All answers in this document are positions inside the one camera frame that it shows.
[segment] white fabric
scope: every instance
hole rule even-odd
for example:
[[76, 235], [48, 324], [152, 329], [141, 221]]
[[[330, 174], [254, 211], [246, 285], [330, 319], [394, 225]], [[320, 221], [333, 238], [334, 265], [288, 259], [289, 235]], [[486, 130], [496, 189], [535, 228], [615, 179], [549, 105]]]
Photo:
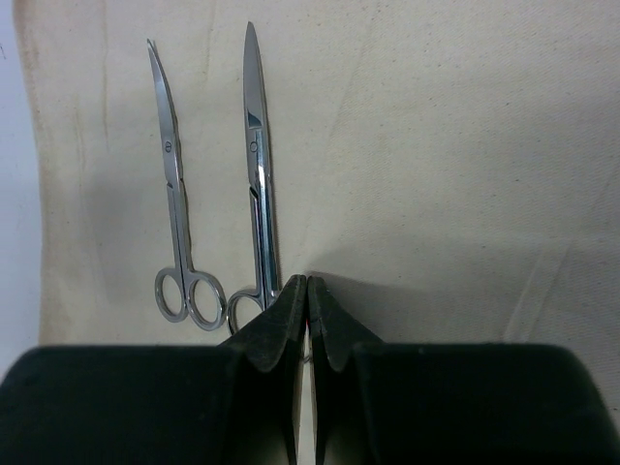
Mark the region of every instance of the white fabric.
[[614, 1], [74, 2], [15, 21], [41, 160], [43, 343], [218, 343], [168, 323], [172, 264], [146, 38], [177, 110], [197, 269], [254, 282], [248, 20], [280, 264], [387, 341], [568, 347], [620, 407]]

